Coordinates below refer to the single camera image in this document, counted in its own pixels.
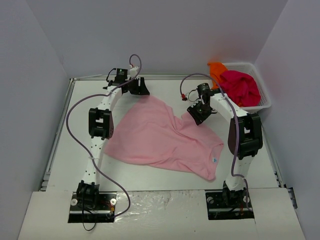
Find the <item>pink t shirt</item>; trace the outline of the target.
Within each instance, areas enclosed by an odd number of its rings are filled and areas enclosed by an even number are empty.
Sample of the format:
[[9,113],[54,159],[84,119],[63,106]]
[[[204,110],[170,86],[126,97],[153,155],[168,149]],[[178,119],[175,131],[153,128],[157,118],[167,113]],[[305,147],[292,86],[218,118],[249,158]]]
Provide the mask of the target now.
[[177,117],[165,102],[147,96],[121,119],[104,153],[127,164],[194,173],[213,181],[223,148],[210,127],[197,126],[187,112]]

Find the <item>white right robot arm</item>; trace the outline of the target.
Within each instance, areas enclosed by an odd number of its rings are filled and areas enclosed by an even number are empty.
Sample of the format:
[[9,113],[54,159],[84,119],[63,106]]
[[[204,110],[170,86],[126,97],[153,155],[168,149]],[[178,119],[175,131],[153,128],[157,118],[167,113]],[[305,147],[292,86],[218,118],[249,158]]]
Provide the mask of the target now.
[[221,199],[232,207],[244,196],[249,199],[246,177],[251,162],[263,147],[261,119],[258,114],[240,108],[220,90],[210,89],[208,83],[198,85],[196,91],[198,99],[187,109],[196,125],[202,124],[214,111],[229,123],[227,144],[233,160],[230,174],[223,182]]

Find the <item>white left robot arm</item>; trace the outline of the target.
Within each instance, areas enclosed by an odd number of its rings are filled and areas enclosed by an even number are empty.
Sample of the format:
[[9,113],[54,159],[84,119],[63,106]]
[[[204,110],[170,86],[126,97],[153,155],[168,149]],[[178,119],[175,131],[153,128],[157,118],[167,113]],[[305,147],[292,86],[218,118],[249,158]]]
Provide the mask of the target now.
[[133,95],[149,95],[143,77],[138,77],[141,71],[140,66],[130,65],[130,69],[116,69],[114,80],[108,82],[104,87],[105,94],[94,94],[85,97],[85,100],[102,97],[98,106],[90,108],[88,112],[88,133],[90,136],[90,146],[83,143],[79,145],[89,154],[89,160],[84,171],[82,180],[78,184],[76,196],[78,202],[90,210],[97,208],[101,203],[100,197],[100,175],[105,176],[99,170],[99,163],[102,158],[102,150],[106,140],[109,140],[114,133],[113,109],[117,101],[124,93]]

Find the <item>orange t shirt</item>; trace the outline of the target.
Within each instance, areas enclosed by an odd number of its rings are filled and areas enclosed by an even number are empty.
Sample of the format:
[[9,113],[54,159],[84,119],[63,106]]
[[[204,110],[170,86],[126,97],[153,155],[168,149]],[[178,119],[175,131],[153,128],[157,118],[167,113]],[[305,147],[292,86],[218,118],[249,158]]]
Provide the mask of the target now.
[[239,107],[241,102],[241,73],[234,70],[228,70],[221,62],[209,62],[210,76],[221,86],[224,93],[231,98]]

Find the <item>magenta t shirt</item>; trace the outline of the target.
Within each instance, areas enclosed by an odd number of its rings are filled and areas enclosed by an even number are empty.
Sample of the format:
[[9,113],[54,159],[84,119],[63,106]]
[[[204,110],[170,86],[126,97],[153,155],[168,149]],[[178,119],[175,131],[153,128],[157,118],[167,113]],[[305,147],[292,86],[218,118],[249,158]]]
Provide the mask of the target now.
[[261,100],[256,81],[249,74],[227,70],[220,75],[220,86],[239,107],[255,107]]

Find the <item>white plastic basket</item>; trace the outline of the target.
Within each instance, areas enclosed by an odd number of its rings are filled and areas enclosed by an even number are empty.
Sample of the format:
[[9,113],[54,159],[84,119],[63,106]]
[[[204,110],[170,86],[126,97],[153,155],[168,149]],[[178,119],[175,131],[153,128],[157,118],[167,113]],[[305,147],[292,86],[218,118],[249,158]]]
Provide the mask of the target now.
[[257,106],[243,107],[242,109],[249,113],[257,113],[263,109],[268,109],[272,105],[271,98],[263,81],[263,78],[256,67],[249,62],[224,62],[224,66],[230,71],[238,71],[253,77],[260,93],[260,102]]

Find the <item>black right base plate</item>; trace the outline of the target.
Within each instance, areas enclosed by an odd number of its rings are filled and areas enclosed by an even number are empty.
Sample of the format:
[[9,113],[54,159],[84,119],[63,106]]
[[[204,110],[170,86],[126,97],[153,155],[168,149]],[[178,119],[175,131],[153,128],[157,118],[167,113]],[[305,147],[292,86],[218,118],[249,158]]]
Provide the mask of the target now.
[[221,190],[205,191],[207,217],[215,220],[254,219],[253,211],[248,210],[246,194],[238,194],[230,202],[226,202]]

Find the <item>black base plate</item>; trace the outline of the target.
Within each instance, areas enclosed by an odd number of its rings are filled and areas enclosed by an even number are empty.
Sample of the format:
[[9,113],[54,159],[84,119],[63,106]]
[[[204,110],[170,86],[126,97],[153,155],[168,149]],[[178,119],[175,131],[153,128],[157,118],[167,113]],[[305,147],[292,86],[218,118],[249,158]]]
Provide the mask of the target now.
[[221,190],[205,191],[207,217],[215,220],[254,219],[253,211],[248,210],[246,194],[238,194],[230,202],[226,202]]
[[68,223],[113,223],[115,206],[111,204],[110,200],[115,199],[115,194],[103,192],[99,194],[96,203],[89,203],[85,200],[83,207],[83,198],[73,192],[69,206]]

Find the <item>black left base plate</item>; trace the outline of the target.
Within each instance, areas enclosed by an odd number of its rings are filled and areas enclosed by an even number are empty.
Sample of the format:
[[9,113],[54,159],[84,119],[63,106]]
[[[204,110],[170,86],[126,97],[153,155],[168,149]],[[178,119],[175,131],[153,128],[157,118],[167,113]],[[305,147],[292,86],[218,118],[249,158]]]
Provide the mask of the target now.
[[115,199],[115,194],[103,192],[99,194],[96,203],[89,203],[85,200],[83,207],[83,198],[73,192],[69,206],[68,223],[113,223],[115,206],[111,204],[110,200]]

